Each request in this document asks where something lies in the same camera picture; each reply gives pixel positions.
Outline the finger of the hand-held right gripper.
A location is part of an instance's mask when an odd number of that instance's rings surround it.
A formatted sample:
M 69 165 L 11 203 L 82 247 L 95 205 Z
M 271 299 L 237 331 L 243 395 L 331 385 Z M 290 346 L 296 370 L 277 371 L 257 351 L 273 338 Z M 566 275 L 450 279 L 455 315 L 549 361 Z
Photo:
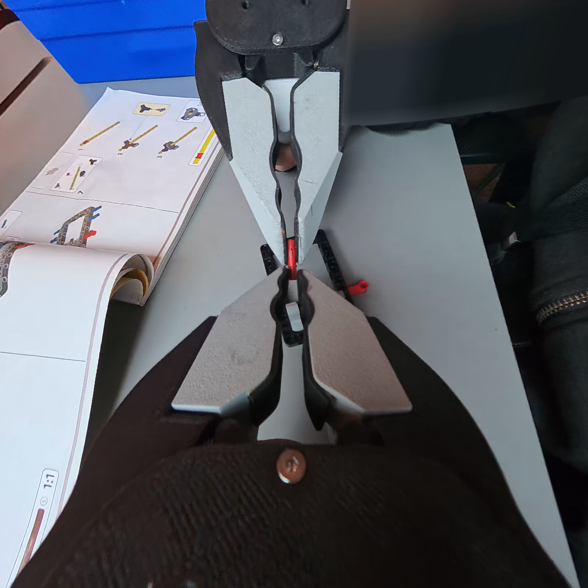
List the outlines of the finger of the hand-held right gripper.
M 286 264 L 285 222 L 273 151 L 275 109 L 269 91 L 248 78 L 222 82 L 233 172 L 256 222 L 281 265 Z
M 298 265 L 320 228 L 342 159 L 339 71 L 314 71 L 291 91 L 290 130 L 298 167 L 295 237 Z

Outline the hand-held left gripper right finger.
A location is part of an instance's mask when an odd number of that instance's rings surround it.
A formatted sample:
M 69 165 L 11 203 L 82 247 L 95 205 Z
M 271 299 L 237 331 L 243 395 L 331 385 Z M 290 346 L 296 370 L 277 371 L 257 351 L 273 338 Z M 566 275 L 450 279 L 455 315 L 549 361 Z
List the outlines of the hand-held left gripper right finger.
M 298 271 L 305 405 L 316 430 L 406 414 L 413 404 L 366 315 L 307 270 Z

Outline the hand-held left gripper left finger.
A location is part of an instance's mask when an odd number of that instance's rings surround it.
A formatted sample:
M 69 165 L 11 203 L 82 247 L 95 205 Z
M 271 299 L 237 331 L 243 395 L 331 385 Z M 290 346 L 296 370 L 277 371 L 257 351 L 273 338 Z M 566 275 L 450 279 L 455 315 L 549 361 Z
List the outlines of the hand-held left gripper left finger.
M 281 395 L 282 327 L 276 309 L 288 271 L 276 269 L 226 306 L 181 383 L 172 408 L 258 428 Z

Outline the black lego frame assembly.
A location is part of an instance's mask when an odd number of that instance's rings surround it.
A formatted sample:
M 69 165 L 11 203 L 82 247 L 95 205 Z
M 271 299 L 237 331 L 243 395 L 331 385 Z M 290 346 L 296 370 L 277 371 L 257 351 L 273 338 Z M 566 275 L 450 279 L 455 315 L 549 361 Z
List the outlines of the black lego frame assembly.
M 318 230 L 313 244 L 318 247 L 334 291 L 342 295 L 351 304 L 354 304 L 352 297 L 365 294 L 369 288 L 368 281 L 361 280 L 352 285 L 346 283 L 327 234 L 323 229 Z M 268 244 L 261 245 L 260 251 L 266 274 L 270 275 L 278 269 L 277 259 Z M 285 305 L 286 303 L 283 303 L 277 310 L 277 317 L 282 327 L 283 342 L 288 347 L 296 347 L 303 342 L 303 327 L 300 329 L 292 327 L 292 321 Z

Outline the lego instruction booklet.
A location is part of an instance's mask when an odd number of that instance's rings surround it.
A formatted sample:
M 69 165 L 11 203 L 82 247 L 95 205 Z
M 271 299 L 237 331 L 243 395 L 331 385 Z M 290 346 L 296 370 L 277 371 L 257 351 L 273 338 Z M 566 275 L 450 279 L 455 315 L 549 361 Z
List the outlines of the lego instruction booklet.
M 109 302 L 146 303 L 223 154 L 202 98 L 107 89 L 1 214 L 1 587 L 77 481 Z

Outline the blue plastic bin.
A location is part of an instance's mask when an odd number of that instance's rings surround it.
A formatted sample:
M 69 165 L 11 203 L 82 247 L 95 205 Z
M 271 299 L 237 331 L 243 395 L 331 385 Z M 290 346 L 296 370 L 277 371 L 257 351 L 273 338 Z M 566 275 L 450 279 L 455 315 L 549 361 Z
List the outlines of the blue plastic bin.
M 83 83 L 193 77 L 205 1 L 5 1 Z

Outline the person's dark clothing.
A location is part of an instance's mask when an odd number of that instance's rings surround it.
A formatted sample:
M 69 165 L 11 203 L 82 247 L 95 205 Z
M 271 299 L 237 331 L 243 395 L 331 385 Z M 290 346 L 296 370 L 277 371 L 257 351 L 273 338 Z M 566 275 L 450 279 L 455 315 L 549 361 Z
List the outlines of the person's dark clothing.
M 513 204 L 474 210 L 569 537 L 587 541 L 587 97 L 565 100 Z

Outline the grey slotted table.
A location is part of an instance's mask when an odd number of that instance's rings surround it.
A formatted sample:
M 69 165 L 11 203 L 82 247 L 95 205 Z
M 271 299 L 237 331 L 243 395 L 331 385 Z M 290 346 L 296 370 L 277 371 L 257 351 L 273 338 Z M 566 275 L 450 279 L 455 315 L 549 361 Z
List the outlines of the grey slotted table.
M 1 11 L 1 213 L 64 144 L 89 104 L 10 10 Z

